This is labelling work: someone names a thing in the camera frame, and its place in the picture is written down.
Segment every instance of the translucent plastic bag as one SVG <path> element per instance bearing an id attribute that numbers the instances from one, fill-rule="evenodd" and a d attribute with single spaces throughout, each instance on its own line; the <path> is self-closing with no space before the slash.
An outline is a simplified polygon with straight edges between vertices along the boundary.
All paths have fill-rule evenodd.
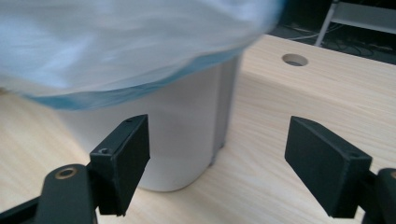
<path id="1" fill-rule="evenodd" d="M 224 62 L 278 0 L 0 1 L 0 87 L 45 105 L 114 105 Z"/>

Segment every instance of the table hole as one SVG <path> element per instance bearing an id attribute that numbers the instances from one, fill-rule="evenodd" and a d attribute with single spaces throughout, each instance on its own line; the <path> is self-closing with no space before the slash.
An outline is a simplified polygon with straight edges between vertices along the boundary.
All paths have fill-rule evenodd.
<path id="1" fill-rule="evenodd" d="M 293 66 L 306 66 L 308 64 L 308 60 L 298 54 L 285 54 L 283 55 L 282 60 L 283 62 Z"/>

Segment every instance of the round hole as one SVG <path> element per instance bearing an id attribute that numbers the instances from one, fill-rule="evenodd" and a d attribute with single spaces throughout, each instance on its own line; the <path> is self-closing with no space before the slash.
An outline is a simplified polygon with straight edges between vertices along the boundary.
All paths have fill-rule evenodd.
<path id="1" fill-rule="evenodd" d="M 99 153 L 102 153 L 102 154 L 107 154 L 109 151 L 108 151 L 108 148 L 101 148 L 101 149 L 99 149 Z"/>
<path id="2" fill-rule="evenodd" d="M 293 66 L 306 66 L 308 64 L 308 60 L 298 54 L 285 54 L 283 55 L 282 60 L 283 62 Z"/>
<path id="3" fill-rule="evenodd" d="M 77 173 L 77 169 L 75 167 L 67 167 L 56 173 L 55 178 L 57 179 L 67 179 L 72 177 Z"/>

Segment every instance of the brass insert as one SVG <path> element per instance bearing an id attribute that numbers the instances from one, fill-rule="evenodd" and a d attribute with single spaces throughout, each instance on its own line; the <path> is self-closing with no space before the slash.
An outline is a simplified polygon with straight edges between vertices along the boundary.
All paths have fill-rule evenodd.
<path id="1" fill-rule="evenodd" d="M 58 173 L 56 173 L 55 178 L 57 179 L 67 179 L 69 177 L 72 177 L 77 173 L 77 169 L 73 166 L 71 167 L 66 167 L 62 170 L 60 170 Z"/>

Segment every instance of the wooden table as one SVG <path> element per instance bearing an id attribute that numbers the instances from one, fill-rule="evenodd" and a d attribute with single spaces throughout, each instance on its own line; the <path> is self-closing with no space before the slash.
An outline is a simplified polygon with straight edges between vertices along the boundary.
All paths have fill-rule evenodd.
<path id="1" fill-rule="evenodd" d="M 308 60 L 292 66 L 282 56 Z M 396 167 L 396 67 L 266 36 L 247 50 L 226 147 L 192 185 L 138 189 L 126 217 L 99 223 L 360 223 L 332 219 L 284 160 L 290 116 L 325 125 Z M 40 193 L 51 170 L 89 161 L 56 114 L 0 95 L 0 211 Z"/>

